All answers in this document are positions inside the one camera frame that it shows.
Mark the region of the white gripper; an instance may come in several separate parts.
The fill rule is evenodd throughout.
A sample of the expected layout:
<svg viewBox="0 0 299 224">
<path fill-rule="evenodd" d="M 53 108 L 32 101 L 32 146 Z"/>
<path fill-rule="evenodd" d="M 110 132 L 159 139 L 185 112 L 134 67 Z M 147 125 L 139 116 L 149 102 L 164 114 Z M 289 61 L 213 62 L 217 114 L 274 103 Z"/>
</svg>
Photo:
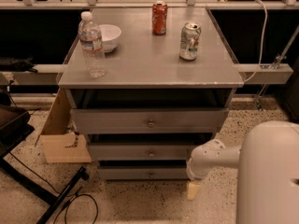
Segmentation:
<svg viewBox="0 0 299 224">
<path fill-rule="evenodd" d="M 187 183 L 187 199 L 193 200 L 199 189 L 200 183 L 206 178 L 208 172 L 215 167 L 221 159 L 225 144 L 218 139 L 212 139 L 196 147 L 187 161 L 186 173 L 191 180 Z"/>
</svg>

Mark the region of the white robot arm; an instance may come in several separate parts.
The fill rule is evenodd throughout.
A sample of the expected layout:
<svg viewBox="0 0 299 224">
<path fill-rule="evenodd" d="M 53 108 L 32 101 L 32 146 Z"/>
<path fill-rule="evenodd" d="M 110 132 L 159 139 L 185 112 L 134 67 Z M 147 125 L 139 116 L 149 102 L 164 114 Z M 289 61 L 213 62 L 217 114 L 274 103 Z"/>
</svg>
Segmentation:
<svg viewBox="0 0 299 224">
<path fill-rule="evenodd" d="M 243 144 L 226 147 L 212 139 L 187 161 L 187 197 L 215 167 L 237 170 L 236 224 L 299 224 L 299 125 L 263 122 Z"/>
</svg>

